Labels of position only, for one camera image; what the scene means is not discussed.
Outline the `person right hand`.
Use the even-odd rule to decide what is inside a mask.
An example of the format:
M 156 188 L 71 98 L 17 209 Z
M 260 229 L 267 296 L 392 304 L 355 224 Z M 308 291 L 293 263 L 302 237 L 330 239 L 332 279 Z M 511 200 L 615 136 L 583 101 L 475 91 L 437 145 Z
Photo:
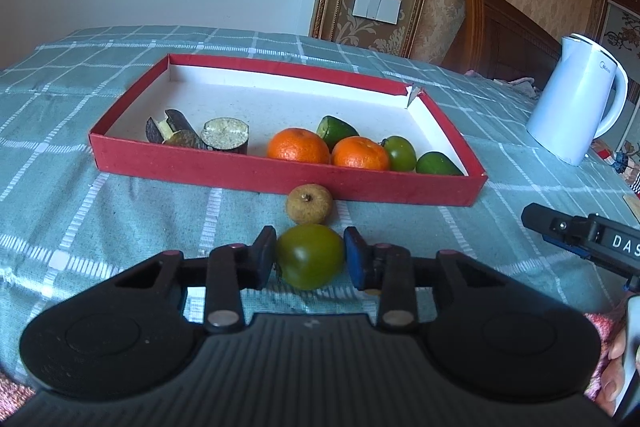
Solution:
M 608 361 L 601 373 L 600 391 L 596 403 L 608 415 L 614 414 L 615 400 L 625 384 L 623 355 L 626 349 L 626 329 L 621 329 L 608 350 Z

